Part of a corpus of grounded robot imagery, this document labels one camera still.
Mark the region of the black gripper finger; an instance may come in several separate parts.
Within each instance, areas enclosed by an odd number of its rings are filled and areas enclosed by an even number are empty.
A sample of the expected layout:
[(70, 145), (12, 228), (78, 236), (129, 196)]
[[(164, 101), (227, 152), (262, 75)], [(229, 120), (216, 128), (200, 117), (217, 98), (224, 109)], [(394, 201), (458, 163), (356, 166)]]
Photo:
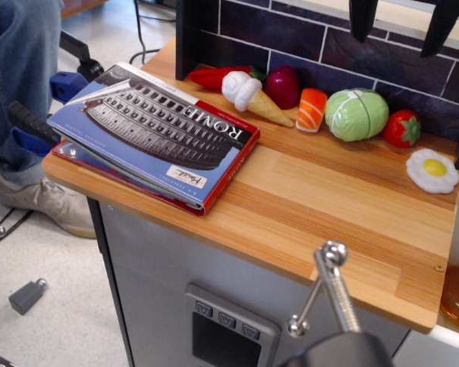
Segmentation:
[(431, 16), (421, 57), (438, 54), (459, 19), (459, 0), (439, 0)]
[(366, 41), (373, 29), (378, 0), (349, 0), (350, 30), (359, 42)]

